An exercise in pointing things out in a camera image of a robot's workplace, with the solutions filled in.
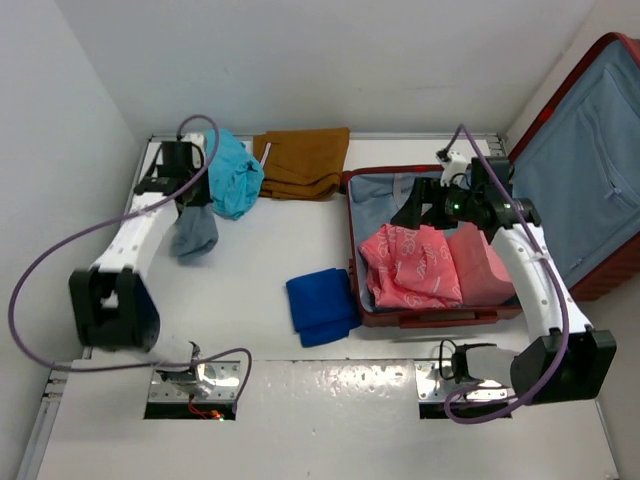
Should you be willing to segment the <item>mustard brown trousers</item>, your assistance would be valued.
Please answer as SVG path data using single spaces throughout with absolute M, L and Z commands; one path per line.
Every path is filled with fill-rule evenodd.
M 264 171 L 260 195 L 281 200 L 329 198 L 340 188 L 349 141 L 347 127 L 254 136 L 253 156 Z

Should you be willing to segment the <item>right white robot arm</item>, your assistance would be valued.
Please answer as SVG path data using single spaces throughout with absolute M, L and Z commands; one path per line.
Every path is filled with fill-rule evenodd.
M 475 157 L 441 165 L 440 178 L 414 180 L 392 224 L 412 230 L 477 227 L 506 267 L 531 338 L 520 353 L 491 343 L 456 346 L 451 380 L 493 380 L 526 405 L 597 397 L 616 341 L 610 331 L 595 329 L 572 298 L 546 248 L 536 208 L 511 196 L 507 161 Z

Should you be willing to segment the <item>royal blue cloth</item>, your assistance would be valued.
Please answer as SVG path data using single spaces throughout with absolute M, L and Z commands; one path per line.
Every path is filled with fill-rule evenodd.
M 294 331 L 303 348 L 326 345 L 361 326 L 345 269 L 331 268 L 285 284 Z

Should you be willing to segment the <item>pink cosmetic case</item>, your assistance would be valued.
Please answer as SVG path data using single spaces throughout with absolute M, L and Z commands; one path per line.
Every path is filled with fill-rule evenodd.
M 515 295 L 502 260 L 473 224 L 463 223 L 447 243 L 466 306 L 502 305 Z

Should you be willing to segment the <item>grey-blue cloth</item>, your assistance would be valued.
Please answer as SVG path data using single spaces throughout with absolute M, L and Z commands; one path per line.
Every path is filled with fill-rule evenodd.
M 214 249 L 218 240 L 212 208 L 187 206 L 175 222 L 169 253 L 182 265 L 196 265 Z

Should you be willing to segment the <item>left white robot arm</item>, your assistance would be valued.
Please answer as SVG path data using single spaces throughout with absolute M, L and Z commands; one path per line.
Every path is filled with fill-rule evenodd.
M 203 172 L 208 142 L 202 133 L 163 141 L 132 190 L 128 219 L 87 269 L 75 270 L 69 292 L 80 343 L 127 352 L 162 372 L 190 372 L 196 344 L 162 326 L 146 285 L 165 235 L 170 254 L 190 265 L 211 252 L 219 234 Z

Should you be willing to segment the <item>pink patterned garment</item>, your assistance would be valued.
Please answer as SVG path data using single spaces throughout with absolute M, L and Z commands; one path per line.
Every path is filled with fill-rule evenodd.
M 463 303 L 445 235 L 432 227 L 383 225 L 359 245 L 378 309 L 437 309 Z

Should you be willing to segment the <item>turquoise shirt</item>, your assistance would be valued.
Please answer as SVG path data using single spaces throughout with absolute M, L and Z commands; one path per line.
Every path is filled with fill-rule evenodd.
M 237 220 L 256 203 L 264 179 L 261 164 L 231 132 L 213 129 L 205 132 L 206 155 L 219 141 L 213 162 L 208 168 L 213 211 L 224 218 Z

